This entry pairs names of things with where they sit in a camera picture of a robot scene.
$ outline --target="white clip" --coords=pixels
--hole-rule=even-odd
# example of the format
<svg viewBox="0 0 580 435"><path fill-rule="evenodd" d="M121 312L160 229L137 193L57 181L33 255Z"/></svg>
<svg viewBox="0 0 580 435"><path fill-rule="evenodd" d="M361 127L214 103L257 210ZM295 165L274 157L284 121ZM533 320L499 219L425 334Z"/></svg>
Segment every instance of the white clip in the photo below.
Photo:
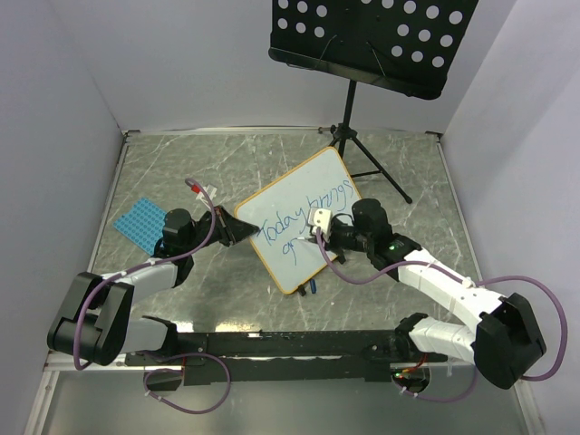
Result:
<svg viewBox="0 0 580 435"><path fill-rule="evenodd" d="M463 285L465 288L475 287L475 283L470 277L464 278L463 281L461 281L461 285Z"/></svg>

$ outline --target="metal frame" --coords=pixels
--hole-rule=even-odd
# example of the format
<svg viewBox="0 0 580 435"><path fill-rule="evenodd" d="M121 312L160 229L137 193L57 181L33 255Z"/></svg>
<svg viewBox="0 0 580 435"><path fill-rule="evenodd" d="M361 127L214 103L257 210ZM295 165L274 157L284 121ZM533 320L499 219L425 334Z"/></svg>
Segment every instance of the metal frame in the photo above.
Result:
<svg viewBox="0 0 580 435"><path fill-rule="evenodd" d="M160 134L182 134L182 135L196 135L196 134L215 134L215 133L235 133L235 132L244 132L244 133L255 133L259 134L260 132L264 133L283 133L283 132L296 132L296 131L316 131L316 127L312 128L302 128L302 127L264 127L264 128L208 128L208 129L198 129L198 130L187 130L187 131L167 131L167 132L160 132L160 133L140 133L143 135L160 135ZM99 244L101 243L102 232L107 222L107 217L109 215L110 207L112 198L117 188L117 184L119 182L119 177L121 174L122 165L125 160L125 156L127 154L127 148L129 143L127 139L130 137L131 134L135 134L133 132L125 131L125 137L121 146L121 153L119 156L119 161L117 163L117 168L115 170L115 175L113 177L111 188L109 190L109 195L107 197L105 203L105 209L102 214L101 224L99 227L99 232L97 234L94 247L92 250L91 260L89 262L89 270L92 270L94 266L94 261L98 252ZM453 186L453 181L450 177L449 168L447 166L447 161L445 160L445 155L443 154L443 149L441 147L440 140L437 142L437 147L439 150L439 154L441 157L441 161L443 162L443 167L445 168L445 172L447 174L447 178L449 180L449 186L451 188L451 193L453 194L453 198L455 200L455 205L459 212L459 218L461 220L461 225L463 226L463 230L465 231L466 238L468 240L469 245L469 252L471 253L471 257L473 258L473 262L476 267L476 271L478 274L478 278L481 279L481 271L479 268L478 260L475 256L475 251L473 249L473 245L471 243L471 238L469 237L469 232L467 225L465 223L465 218L463 217L463 213L461 211L461 207L459 205L457 193L455 187ZM404 368L410 367L414 365L412 362L409 363L394 363L391 365L392 368ZM449 372L452 370L453 367L460 367L466 366L465 362L461 361L448 361L448 362L431 362L428 363L427 366L429 367L448 367ZM99 371L99 372L126 372L126 371L141 371L146 372L153 369L159 368L171 368L171 366L164 366L159 367L156 366L141 366L141 367L129 367L125 365L125 357L120 356L118 357L111 365L106 367L101 367L97 365L92 365L88 367L87 371ZM44 423L46 420L47 413L50 409L50 404L53 398L54 389L56 388L59 372L68 372L74 371L73 365L73 358L70 355L65 355L62 353L48 353L46 363L44 365L44 372L41 378L41 382L39 385L38 392L36 394L36 398L34 399L33 408L31 410L28 422L26 424L26 428L24 430L25 435L41 435L44 429ZM537 404L534 399L534 394L532 392L531 386L529 382L519 381L514 386L517 399L519 401L520 409L522 410L524 423L527 426L528 433L533 434L543 434L546 433L544 425L540 419L539 412L537 409Z"/></svg>

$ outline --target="white wall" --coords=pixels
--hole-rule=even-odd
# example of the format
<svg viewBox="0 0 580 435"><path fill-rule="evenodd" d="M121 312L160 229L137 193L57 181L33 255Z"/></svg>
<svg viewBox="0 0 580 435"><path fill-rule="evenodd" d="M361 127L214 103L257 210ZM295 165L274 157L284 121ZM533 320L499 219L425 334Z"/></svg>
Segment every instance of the white wall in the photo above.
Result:
<svg viewBox="0 0 580 435"><path fill-rule="evenodd" d="M271 0L51 1L122 129L330 125L342 118L345 79L268 57ZM445 131L514 2L479 1L439 99L362 85L353 125Z"/></svg>
<svg viewBox="0 0 580 435"><path fill-rule="evenodd" d="M22 433L71 278L86 270L120 131L45 0L0 3L0 432Z"/></svg>
<svg viewBox="0 0 580 435"><path fill-rule="evenodd" d="M570 341L561 372L534 384L547 433L580 432L580 7L518 0L444 136L444 151L484 276L523 274L562 301ZM533 303L553 362L556 312Z"/></svg>

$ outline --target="purple cable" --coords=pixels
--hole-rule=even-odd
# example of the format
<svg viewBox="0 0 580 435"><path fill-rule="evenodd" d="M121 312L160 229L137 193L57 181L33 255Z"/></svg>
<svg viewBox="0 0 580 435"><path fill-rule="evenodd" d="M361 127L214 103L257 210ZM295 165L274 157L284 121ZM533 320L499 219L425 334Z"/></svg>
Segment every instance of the purple cable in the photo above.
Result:
<svg viewBox="0 0 580 435"><path fill-rule="evenodd" d="M84 304L82 304L81 311L79 312L79 318L78 318L77 323L76 323L76 328L74 329L74 341L72 342L72 360L74 362L74 368L76 370L84 370L89 365L91 365L90 362L87 362L86 364L81 364L82 324L84 323L84 317L87 314L87 310L89 309L89 306L91 305L92 300L108 283L116 281L119 278L122 278L123 276L130 275L134 272L137 272L138 270L144 269L145 267L151 267L153 265L163 265L165 263L170 263L173 261L180 260L181 258L185 258L186 256L192 256L193 254L198 252L202 247L204 247L206 245L206 243L209 241L209 238L213 234L214 228L216 226L216 210L214 210L214 205L211 202L211 198L209 197L208 193L194 179L186 179L185 183L190 187L197 186L199 188L199 191L203 194L204 197L206 197L206 200L208 201L209 211L211 211L211 225L209 226L208 235L206 236L206 238L203 239L203 241L199 244L199 246L194 247L192 250L190 250L189 252L186 252L185 254L181 254L179 256L173 256L171 258L163 258L161 260L155 261L154 264L147 262L147 263L143 263L141 265L130 267L123 272L119 272L118 274L115 274L113 276L109 276L107 279L101 281L96 287L94 287L92 289L92 291L89 293L89 295L85 299Z"/></svg>
<svg viewBox="0 0 580 435"><path fill-rule="evenodd" d="M448 271L448 270L446 270L438 265L435 265L432 263L427 263L425 261L400 261L399 263L395 263L394 265L386 266L383 270L380 270L379 272L377 272L376 274L374 274L370 278L364 278L364 279L350 278L349 276L346 276L340 270L338 270L338 267L336 267L333 264L331 259L326 254L326 251L324 250L324 242L322 239L320 228L316 229L316 242L318 243L318 248L320 249L320 253L322 254L326 264L340 278L342 278L344 281L346 281L347 283L350 283L350 284L356 284L356 285L368 284L371 281L374 281L375 279L377 279L379 276L382 276L382 275L386 274L387 272L391 272L393 269L396 269L397 267L401 267L401 266L428 266L432 269L440 271L443 275L448 276L449 278L451 278L454 281L457 281L458 283L463 282L462 279L453 275L450 271ZM560 321L561 334L560 334L560 347L558 348L558 352L556 355L556 360L554 361L554 365L552 365L550 370L548 370L546 373L541 374L539 376L522 376L522 378L521 378L524 381L531 381L531 382L538 382L538 381L544 381L546 379L549 379L552 376L554 376L557 373L557 371L559 370L560 366L562 365L562 361L564 360L564 355L566 353L566 346L567 346L567 342L568 342L568 321L566 320L566 313L564 312L564 308L562 307L562 304L560 304L560 301L558 300L556 295L554 295L554 293L552 293L552 291L549 288L547 288L545 285L543 285L542 283L540 283L536 279L530 278L528 276L522 276L522 275L501 276L499 278L490 278L490 279L484 279L482 281L478 281L477 283L475 283L475 285L478 287L481 287L481 286L485 286L485 285L492 285L495 283L502 283L505 281L524 281L524 282L535 285L537 288L542 290L547 295L547 297L549 297L550 301L552 301L552 304L554 304L554 307L556 308L556 310L558 312L558 320ZM475 388L475 383L476 382L474 380L472 383L473 388ZM469 386L469 388L466 392L471 393L471 391L473 391L473 388L471 388L471 386Z"/></svg>
<svg viewBox="0 0 580 435"><path fill-rule="evenodd" d="M469 385L469 387L462 393L459 394L455 397L449 397L449 398L442 398L442 397L430 397L430 396L425 396L425 395L415 395L414 392L410 392L408 390L404 390L397 382L393 382L397 388L399 389L399 391L402 394L405 394L406 396L410 396L414 399L419 399L420 401L435 401L437 403L453 403L455 401L462 401L463 399L467 398L472 392L475 391L475 387L478 384L478 369L476 369L474 367L473 369L473 377L471 378L471 384Z"/></svg>
<svg viewBox="0 0 580 435"><path fill-rule="evenodd" d="M183 407L181 407L181 406L173 403L172 401L168 401L167 399L165 399L165 398L159 396L158 394L154 393L147 386L147 380L154 373L176 373L176 374L182 374L181 371L179 371L179 370L157 369L157 370L154 370L153 372L149 372L149 373L147 373L145 375L145 377L143 378L143 387L145 388L145 392L149 396L151 396L153 399L156 399L158 401L161 401L161 402L165 403L166 405L170 406L174 410L181 411L181 412L185 412L186 414L196 414L196 415L198 415L198 414L207 414L208 412L215 411L217 408L219 408L222 405L222 403L224 401L226 401L226 398L229 395L229 390L232 387L232 379L231 379L231 376L229 374L229 370L227 369L226 364L223 361L221 361L219 358L217 358L217 356L210 355L209 353L194 352L194 353L183 353L181 355L170 356L169 358L158 358L156 356L153 356L154 354L151 353L151 352L145 352L145 353L147 355L149 355L149 356L152 356L152 357L156 358L158 361L160 361L162 363L163 362L167 362L167 361L177 360L177 359L180 359L180 358L188 358L190 356L200 356L200 357L203 357L203 358L209 358L210 360L214 360L215 362L219 363L219 365L222 366L222 368L224 369L224 372L226 373L227 384L226 384L226 390L224 391L224 394L221 396L221 399L219 399L219 401L217 401L217 403L214 406L212 406L210 408L207 408L206 410L195 411L195 410L188 410L187 408L183 408Z"/></svg>
<svg viewBox="0 0 580 435"><path fill-rule="evenodd" d="M566 313L564 312L564 308L562 307L562 304L560 304L560 301L558 300L556 295L554 295L554 293L552 293L552 291L549 288L547 288L545 285L543 285L542 283L540 283L536 279L530 278L528 276L522 276L522 275L500 276L498 278L483 279L475 284L477 286L485 286L485 285L492 285L492 284L496 284L496 283L503 283L506 281L524 281L526 283L530 283L530 284L535 285L540 290L542 290L546 294L547 297L550 298L550 301L552 301L552 304L554 304L554 307L556 308L556 311L558 312L558 320L560 321L560 346L558 347L558 352L556 354L556 359L554 360L554 364L552 365L550 370L548 370L544 374L540 374L538 376L522 376L522 379L524 381L530 381L530 382L539 382L539 381L545 381L546 379L550 379L560 369L560 366L562 365L562 361L564 360L564 355L566 353L566 347L568 345L568 321L566 320Z"/></svg>
<svg viewBox="0 0 580 435"><path fill-rule="evenodd" d="M372 275L370 278L364 278L364 279L350 278L349 276L346 276L340 270L338 270L338 267L336 267L333 264L331 259L326 254L326 251L324 250L323 239L322 239L322 236L320 233L320 228L316 229L316 242L318 242L318 247L320 248L320 253L323 255L323 258L324 258L324 261L326 262L326 264L331 269L333 269L333 272L335 272L339 278L342 278L342 280L344 280L350 284L356 284L356 285L369 284L370 282L374 281L378 277L383 276L387 272L391 272L393 269L396 269L397 267L401 267L401 266L429 266L431 269L435 269L435 270L440 271L443 275L448 276L453 281L456 281L458 283L463 282L463 280L461 278L453 275L449 270L444 269L441 266L435 265L433 263L427 263L426 261L418 261L418 260L400 261L399 263L395 263L394 265L386 266L384 269L382 269L379 272L377 272L376 274Z"/></svg>

